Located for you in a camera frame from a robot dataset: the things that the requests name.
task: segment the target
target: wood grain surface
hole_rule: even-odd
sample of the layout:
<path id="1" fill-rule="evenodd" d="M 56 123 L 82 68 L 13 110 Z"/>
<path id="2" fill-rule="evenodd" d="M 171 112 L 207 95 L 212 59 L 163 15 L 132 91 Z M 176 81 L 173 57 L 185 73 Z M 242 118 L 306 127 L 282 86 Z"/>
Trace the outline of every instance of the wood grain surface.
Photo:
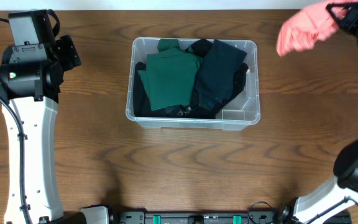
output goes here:
<path id="1" fill-rule="evenodd" d="M 296 11 L 65 11 L 83 65 L 66 72 L 55 128 L 58 188 L 66 211 L 282 207 L 333 174 L 358 138 L 358 47 L 338 32 L 314 50 L 280 58 L 283 21 Z M 7 12 L 0 12 L 7 17 Z M 240 132 L 142 129 L 125 116 L 136 37 L 249 39 L 257 43 L 262 118 Z M 0 61 L 13 43 L 0 22 Z M 0 105 L 0 223 L 7 205 L 7 130 Z M 351 209 L 358 223 L 358 208 Z"/>

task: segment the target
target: plastic storage box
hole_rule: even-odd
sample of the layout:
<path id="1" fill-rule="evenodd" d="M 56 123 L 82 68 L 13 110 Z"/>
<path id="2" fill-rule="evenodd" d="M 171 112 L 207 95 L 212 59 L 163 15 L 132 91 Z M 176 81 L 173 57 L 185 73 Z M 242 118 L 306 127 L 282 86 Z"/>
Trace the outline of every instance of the plastic storage box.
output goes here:
<path id="1" fill-rule="evenodd" d="M 260 120 L 259 81 L 257 46 L 251 40 L 221 40 L 247 52 L 244 60 L 251 69 L 247 75 L 246 87 L 234 100 L 226 105 L 217 115 L 216 119 L 190 119 L 190 118 L 145 118 L 136 117 L 133 112 L 132 87 L 137 62 L 146 63 L 148 54 L 158 53 L 158 37 L 138 37 L 132 45 L 131 71 L 129 73 L 128 97 L 126 115 L 131 121 L 136 121 L 144 128 L 216 128 L 223 130 L 240 131 L 248 125 L 258 123 Z M 181 49 L 186 49 L 198 39 L 178 39 Z"/>

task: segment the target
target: green shirt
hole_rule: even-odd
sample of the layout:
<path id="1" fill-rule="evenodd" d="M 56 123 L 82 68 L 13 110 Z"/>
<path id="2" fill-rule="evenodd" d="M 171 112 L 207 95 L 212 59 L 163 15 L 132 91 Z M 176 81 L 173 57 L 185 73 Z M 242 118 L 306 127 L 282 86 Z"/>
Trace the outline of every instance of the green shirt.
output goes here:
<path id="1" fill-rule="evenodd" d="M 179 49 L 176 39 L 161 39 L 157 54 L 146 59 L 139 71 L 152 110 L 173 105 L 189 105 L 196 73 L 202 58 Z"/>

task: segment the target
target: green clip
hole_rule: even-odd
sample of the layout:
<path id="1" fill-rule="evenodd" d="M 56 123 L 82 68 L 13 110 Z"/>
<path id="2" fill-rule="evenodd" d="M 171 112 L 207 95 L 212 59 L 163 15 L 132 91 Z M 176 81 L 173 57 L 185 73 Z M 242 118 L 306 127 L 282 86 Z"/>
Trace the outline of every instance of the green clip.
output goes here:
<path id="1" fill-rule="evenodd" d="M 241 224 L 241 216 L 234 215 L 233 216 L 233 224 Z"/>
<path id="2" fill-rule="evenodd" d="M 161 216 L 153 215 L 153 224 L 161 224 Z"/>

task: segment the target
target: green led light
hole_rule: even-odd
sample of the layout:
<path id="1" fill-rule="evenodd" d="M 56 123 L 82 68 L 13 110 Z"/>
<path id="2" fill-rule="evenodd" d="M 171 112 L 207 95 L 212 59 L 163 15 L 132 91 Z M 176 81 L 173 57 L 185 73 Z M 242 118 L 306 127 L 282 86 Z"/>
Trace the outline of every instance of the green led light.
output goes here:
<path id="1" fill-rule="evenodd" d="M 9 72 L 9 78 L 16 78 L 16 73 Z"/>

